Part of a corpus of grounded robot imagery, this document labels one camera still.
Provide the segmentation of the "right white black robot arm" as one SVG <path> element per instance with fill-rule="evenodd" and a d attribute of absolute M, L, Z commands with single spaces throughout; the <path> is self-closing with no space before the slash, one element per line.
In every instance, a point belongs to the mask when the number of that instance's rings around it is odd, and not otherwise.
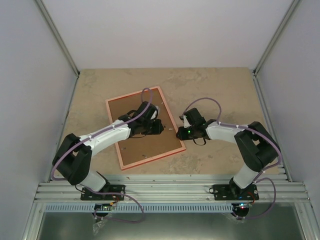
<path fill-rule="evenodd" d="M 278 144 L 264 126 L 254 121 L 249 125 L 223 123 L 217 119 L 205 120 L 197 108 L 180 116 L 183 126 L 178 128 L 176 137 L 181 141 L 203 139 L 221 140 L 236 144 L 243 159 L 240 171 L 229 181 L 229 193 L 236 200 L 248 193 L 248 187 L 262 174 L 275 159 L 282 159 Z"/>

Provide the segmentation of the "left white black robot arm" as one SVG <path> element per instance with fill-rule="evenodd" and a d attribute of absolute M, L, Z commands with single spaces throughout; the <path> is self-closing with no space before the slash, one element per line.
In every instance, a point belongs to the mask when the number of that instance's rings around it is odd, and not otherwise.
<path fill-rule="evenodd" d="M 130 138 L 159 135 L 163 132 L 158 118 L 159 107 L 144 101 L 137 110 L 120 116 L 112 124 L 83 136 L 68 134 L 62 141 L 53 161 L 51 178 L 58 171 L 72 186 L 81 185 L 92 190 L 99 200 L 108 197 L 110 183 L 100 173 L 91 170 L 91 160 L 109 146 Z"/>

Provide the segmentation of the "clear plastic bag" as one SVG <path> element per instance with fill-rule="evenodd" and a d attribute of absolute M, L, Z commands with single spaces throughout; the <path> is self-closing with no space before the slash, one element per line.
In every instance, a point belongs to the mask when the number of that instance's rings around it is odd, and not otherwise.
<path fill-rule="evenodd" d="M 100 229 L 104 226 L 105 222 L 103 218 L 95 218 L 94 219 L 94 224 L 92 225 L 92 234 L 96 236 Z"/>

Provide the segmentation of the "aluminium rail platform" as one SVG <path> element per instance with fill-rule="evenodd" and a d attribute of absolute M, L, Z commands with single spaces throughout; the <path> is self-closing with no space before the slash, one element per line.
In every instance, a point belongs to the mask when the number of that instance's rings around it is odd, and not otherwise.
<path fill-rule="evenodd" d="M 215 200 L 209 193 L 212 185 L 227 183 L 229 175 L 107 175 L 107 179 L 116 185 L 125 185 L 125 197 L 118 203 L 219 203 L 236 204 L 236 200 Z M 271 174 L 260 177 L 255 183 L 259 200 L 255 203 L 293 204 L 300 227 L 307 240 L 318 240 L 320 231 L 313 216 L 313 208 L 302 182 L 290 182 L 286 174 Z M 110 204 L 109 200 L 81 200 L 81 193 L 67 181 L 42 182 L 38 185 L 31 212 L 28 217 L 24 240 L 35 240 L 40 228 L 47 204 L 84 203 Z"/>

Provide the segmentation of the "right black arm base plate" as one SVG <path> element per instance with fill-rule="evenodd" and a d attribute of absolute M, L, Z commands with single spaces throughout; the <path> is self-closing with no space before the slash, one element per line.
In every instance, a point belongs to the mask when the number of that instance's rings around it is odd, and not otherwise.
<path fill-rule="evenodd" d="M 259 200 L 259 193 L 255 184 L 241 189 L 229 184 L 214 184 L 209 188 L 209 193 L 214 195 L 216 201 L 253 201 Z"/>

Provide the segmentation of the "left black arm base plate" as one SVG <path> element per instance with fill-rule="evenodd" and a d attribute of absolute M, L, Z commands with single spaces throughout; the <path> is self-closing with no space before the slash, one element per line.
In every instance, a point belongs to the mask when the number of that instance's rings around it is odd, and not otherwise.
<path fill-rule="evenodd" d="M 88 190 L 86 187 L 79 188 L 77 185 L 75 189 L 80 192 L 80 199 L 82 201 L 123 201 L 124 196 L 119 194 L 124 194 L 126 191 L 126 186 L 123 184 L 111 184 L 103 187 L 99 193 L 96 194 Z"/>

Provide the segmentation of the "left aluminium corner post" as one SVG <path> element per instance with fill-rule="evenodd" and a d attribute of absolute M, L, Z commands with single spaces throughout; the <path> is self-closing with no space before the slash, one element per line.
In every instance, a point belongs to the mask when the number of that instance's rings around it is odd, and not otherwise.
<path fill-rule="evenodd" d="M 73 60 L 58 28 L 56 27 L 45 3 L 43 0 L 34 0 L 34 3 L 36 4 L 40 14 L 42 15 L 45 23 L 47 24 L 51 34 L 53 35 L 55 41 L 57 42 L 60 50 L 62 51 L 65 59 L 67 60 L 69 66 L 71 67 L 72 71 L 74 72 L 75 76 L 78 78 L 80 75 L 80 71 L 78 67 L 76 66 L 75 61 Z"/>

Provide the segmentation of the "aluminium corner post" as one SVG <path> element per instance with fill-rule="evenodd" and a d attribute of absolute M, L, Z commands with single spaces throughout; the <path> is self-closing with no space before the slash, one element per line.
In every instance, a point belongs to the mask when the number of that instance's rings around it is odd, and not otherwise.
<path fill-rule="evenodd" d="M 276 31 L 274 32 L 272 38 L 270 39 L 266 49 L 264 50 L 261 58 L 259 59 L 258 63 L 256 64 L 255 68 L 252 70 L 252 74 L 256 77 L 260 70 L 262 69 L 264 63 L 268 59 L 269 55 L 271 54 L 272 50 L 276 46 L 278 40 L 282 36 L 283 32 L 285 31 L 286 27 L 288 26 L 289 22 L 291 21 L 293 15 L 297 11 L 299 5 L 301 4 L 301 0 L 292 0 L 287 11 L 285 12 L 283 18 L 281 19 Z"/>
<path fill-rule="evenodd" d="M 67 60 L 69 66 L 71 67 L 72 71 L 74 72 L 75 76 L 78 78 L 80 75 L 80 71 L 78 67 L 76 66 L 75 61 L 73 60 L 58 28 L 56 27 L 45 3 L 43 0 L 34 0 L 34 3 L 36 4 L 40 14 L 42 15 L 45 23 L 47 24 L 51 34 L 53 35 L 55 41 L 57 42 L 60 50 L 62 51 L 65 59 Z"/>

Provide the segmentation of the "right aluminium corner post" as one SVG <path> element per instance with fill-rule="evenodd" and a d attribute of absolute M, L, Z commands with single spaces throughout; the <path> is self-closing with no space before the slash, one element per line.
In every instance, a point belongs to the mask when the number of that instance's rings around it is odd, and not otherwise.
<path fill-rule="evenodd" d="M 272 50 L 276 46 L 278 40 L 282 36 L 283 32 L 285 31 L 286 27 L 288 26 L 289 22 L 291 21 L 293 15 L 297 11 L 299 5 L 301 4 L 301 0 L 292 0 L 287 11 L 285 12 L 283 18 L 281 19 L 276 31 L 274 32 L 272 38 L 270 39 L 266 49 L 264 50 L 261 58 L 259 59 L 258 63 L 256 64 L 255 68 L 252 70 L 252 74 L 256 77 L 260 70 L 262 69 L 264 63 L 268 59 L 269 55 L 271 54 Z"/>

